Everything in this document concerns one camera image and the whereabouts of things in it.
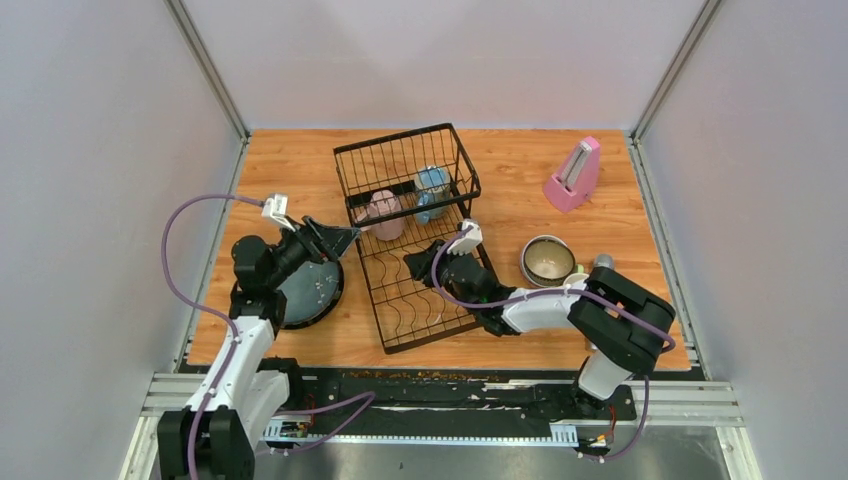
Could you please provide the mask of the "pink ceramic mug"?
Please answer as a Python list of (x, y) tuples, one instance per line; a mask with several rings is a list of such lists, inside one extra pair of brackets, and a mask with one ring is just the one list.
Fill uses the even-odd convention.
[(389, 219), (389, 216), (401, 210), (400, 200), (393, 192), (378, 190), (372, 194), (371, 200), (356, 217), (356, 221), (381, 219), (379, 223), (362, 227), (362, 231), (370, 231), (380, 241), (393, 241), (403, 234), (405, 220), (402, 217)]

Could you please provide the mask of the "blue butterfly mug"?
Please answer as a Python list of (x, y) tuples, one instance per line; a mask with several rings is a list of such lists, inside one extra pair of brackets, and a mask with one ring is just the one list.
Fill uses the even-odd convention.
[[(414, 179), (416, 206), (434, 205), (450, 197), (450, 174), (442, 167), (428, 166), (418, 171)], [(446, 206), (430, 208), (414, 214), (419, 225), (426, 225), (444, 215)]]

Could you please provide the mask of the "light green mug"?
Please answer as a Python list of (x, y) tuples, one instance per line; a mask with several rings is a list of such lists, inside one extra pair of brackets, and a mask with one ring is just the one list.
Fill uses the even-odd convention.
[(578, 264), (576, 270), (564, 279), (562, 286), (567, 289), (573, 288), (575, 285), (584, 282), (588, 276), (589, 274), (586, 272), (584, 266)]

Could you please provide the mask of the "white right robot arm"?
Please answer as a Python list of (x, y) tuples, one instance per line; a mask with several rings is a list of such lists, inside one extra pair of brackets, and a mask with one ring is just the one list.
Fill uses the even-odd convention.
[(601, 414), (620, 384), (650, 375), (659, 357), (676, 346), (670, 334), (674, 308), (612, 268), (596, 266), (559, 287), (517, 288), (501, 284), (475, 257), (449, 248), (437, 240), (403, 261), (413, 280), (468, 311), (487, 332), (575, 329), (595, 346), (570, 392), (573, 408), (584, 417)]

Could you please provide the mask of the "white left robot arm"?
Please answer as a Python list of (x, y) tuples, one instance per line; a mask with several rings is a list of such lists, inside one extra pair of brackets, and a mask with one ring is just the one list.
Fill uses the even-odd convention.
[(253, 477), (255, 449), (275, 411), (296, 412), (306, 400), (302, 381), (260, 367), (285, 320), (287, 298), (280, 286), (306, 263), (338, 262), (360, 234), (306, 216), (276, 245), (256, 235), (233, 245), (228, 333), (198, 389), (159, 420), (162, 478)]

